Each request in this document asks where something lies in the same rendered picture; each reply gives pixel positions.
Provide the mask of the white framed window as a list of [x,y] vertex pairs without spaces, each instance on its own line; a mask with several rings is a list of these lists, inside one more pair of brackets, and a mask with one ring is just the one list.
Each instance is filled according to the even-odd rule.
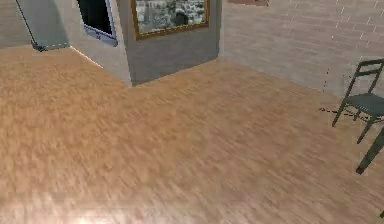
[[110,0],[77,0],[77,4],[86,34],[116,47],[118,40]]

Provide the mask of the dark green chair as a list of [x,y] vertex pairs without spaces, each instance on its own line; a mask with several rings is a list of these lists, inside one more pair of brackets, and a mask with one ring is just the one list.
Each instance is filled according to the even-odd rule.
[[[357,112],[353,115],[353,120],[361,119],[366,123],[362,133],[357,139],[357,143],[360,143],[364,139],[373,124],[384,121],[384,97],[380,97],[373,92],[383,70],[384,58],[361,61],[352,76],[348,89],[332,121],[332,126],[335,126],[340,115],[343,111],[346,111],[347,107],[355,108]],[[351,91],[356,80],[369,75],[373,75],[374,80],[368,91],[352,95]]]

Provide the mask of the reddish brown wall picture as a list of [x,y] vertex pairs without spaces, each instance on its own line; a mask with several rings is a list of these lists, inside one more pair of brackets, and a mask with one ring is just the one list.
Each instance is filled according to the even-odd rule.
[[246,6],[269,6],[269,0],[228,0],[228,3]]

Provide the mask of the gold framed wall picture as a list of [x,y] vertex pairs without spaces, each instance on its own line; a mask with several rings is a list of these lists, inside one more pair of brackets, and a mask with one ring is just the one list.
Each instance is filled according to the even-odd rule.
[[131,0],[137,41],[209,25],[210,0]]

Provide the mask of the grey room door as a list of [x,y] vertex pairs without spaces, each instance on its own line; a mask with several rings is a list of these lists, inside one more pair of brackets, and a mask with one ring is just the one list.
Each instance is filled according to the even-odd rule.
[[15,2],[35,50],[43,52],[69,46],[55,0],[15,0]]

